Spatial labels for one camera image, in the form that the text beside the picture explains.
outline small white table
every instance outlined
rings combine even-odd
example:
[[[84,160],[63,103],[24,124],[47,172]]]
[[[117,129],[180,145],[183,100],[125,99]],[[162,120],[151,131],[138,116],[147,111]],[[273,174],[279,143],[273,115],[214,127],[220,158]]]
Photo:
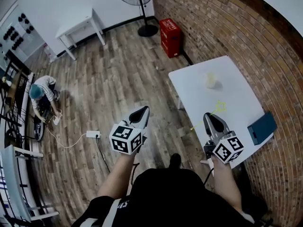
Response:
[[[63,42],[62,37],[65,37],[67,41],[70,41],[76,48],[77,45],[71,37],[71,33],[77,29],[91,23],[94,30],[96,31],[101,44],[104,46],[105,42],[102,38],[102,30],[100,29],[98,23],[93,17],[93,8],[82,8],[81,10],[75,11],[73,16],[65,18],[64,23],[59,27],[56,38],[63,44],[65,51],[70,55],[70,57],[75,61],[76,58],[71,53],[67,45]]]
[[[217,77],[213,89],[207,88],[203,81],[204,75],[209,72]],[[273,136],[272,133],[261,144],[253,144],[247,127],[263,116],[264,111],[249,84],[228,56],[173,71],[169,73],[169,78],[193,126],[203,120],[205,113],[212,113],[216,109],[218,100],[226,103],[226,111],[215,114],[227,123],[231,131],[235,131],[244,146],[239,157],[230,163],[232,168],[251,156]],[[209,140],[204,123],[195,127],[195,131],[203,147]],[[208,160],[208,164],[210,168],[213,167],[211,159]]]

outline white cable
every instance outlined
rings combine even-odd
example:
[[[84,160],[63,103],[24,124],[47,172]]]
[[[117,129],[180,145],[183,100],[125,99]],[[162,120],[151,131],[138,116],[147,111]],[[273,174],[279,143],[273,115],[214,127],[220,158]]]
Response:
[[[82,136],[83,135],[86,135],[86,133],[85,134],[82,134],[81,135],[81,137],[77,140],[77,142],[76,143],[74,143],[72,146],[67,146],[67,147],[65,147],[63,144],[61,144],[58,140],[57,140],[57,138],[55,137],[55,139],[56,139],[56,141],[57,141],[57,143],[59,144],[59,145],[61,145],[63,148],[65,148],[65,149],[67,149],[67,148],[71,148],[71,147],[73,147],[74,145],[76,145],[78,142],[79,142],[79,140],[82,138]]]
[[[49,129],[48,129],[48,127],[47,127],[47,125],[46,125],[46,128],[47,128],[47,130],[48,130],[48,132],[52,135],[52,136],[54,136],[50,131],[49,131]],[[80,138],[77,140],[77,142],[76,143],[74,143],[72,146],[64,146],[63,144],[61,144],[58,140],[57,140],[57,138],[55,137],[55,139],[56,139],[56,141],[57,141],[57,143],[59,144],[59,145],[61,145],[63,148],[65,148],[65,149],[67,149],[67,148],[71,148],[71,147],[73,147],[74,145],[76,145],[78,142],[79,142],[79,140],[82,138],[82,136],[83,135],[86,135],[86,133],[85,134],[82,134],[81,136],[80,136]]]

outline wooden floor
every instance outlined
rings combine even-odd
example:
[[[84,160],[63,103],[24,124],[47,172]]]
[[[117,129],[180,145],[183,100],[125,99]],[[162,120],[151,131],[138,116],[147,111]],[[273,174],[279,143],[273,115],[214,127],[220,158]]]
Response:
[[[151,115],[148,139],[135,163],[135,177],[149,168],[169,165],[170,156],[179,153],[182,166],[193,169],[202,180],[209,172],[201,165],[205,159],[201,145],[184,110],[178,110],[178,98],[168,73],[188,65],[183,56],[169,59],[160,45],[160,33],[139,37],[139,22],[110,30],[106,46],[97,37],[73,51],[76,61],[64,55],[52,64],[42,53],[31,65],[36,78],[50,75],[61,90],[59,108],[63,118],[50,131],[65,146],[72,145],[86,130],[101,131],[101,148],[111,169],[119,154],[110,148],[108,135],[114,123],[137,106],[148,105]],[[29,121],[28,133],[32,122]],[[70,149],[56,143],[45,131],[41,143],[32,147],[44,153],[34,160],[34,173],[47,203],[60,215],[52,218],[56,226],[70,226],[96,197],[108,175],[96,141],[85,136]],[[207,188],[213,186],[213,178]]]

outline red crate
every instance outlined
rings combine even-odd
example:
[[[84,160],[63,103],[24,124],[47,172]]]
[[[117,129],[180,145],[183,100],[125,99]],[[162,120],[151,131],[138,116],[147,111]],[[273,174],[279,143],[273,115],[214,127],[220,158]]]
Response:
[[[170,19],[159,22],[161,33],[161,45],[169,58],[180,54],[181,29]]]

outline striped shirt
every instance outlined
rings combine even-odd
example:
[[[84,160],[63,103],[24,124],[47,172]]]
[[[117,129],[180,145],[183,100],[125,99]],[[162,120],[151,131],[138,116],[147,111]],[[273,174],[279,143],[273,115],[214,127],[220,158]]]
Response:
[[[55,84],[56,79],[50,76],[43,76],[38,78],[34,84],[39,86],[43,90],[43,96],[46,95],[48,101],[53,101],[53,92],[49,89],[49,85]],[[38,100],[32,99],[33,109],[38,107]]]

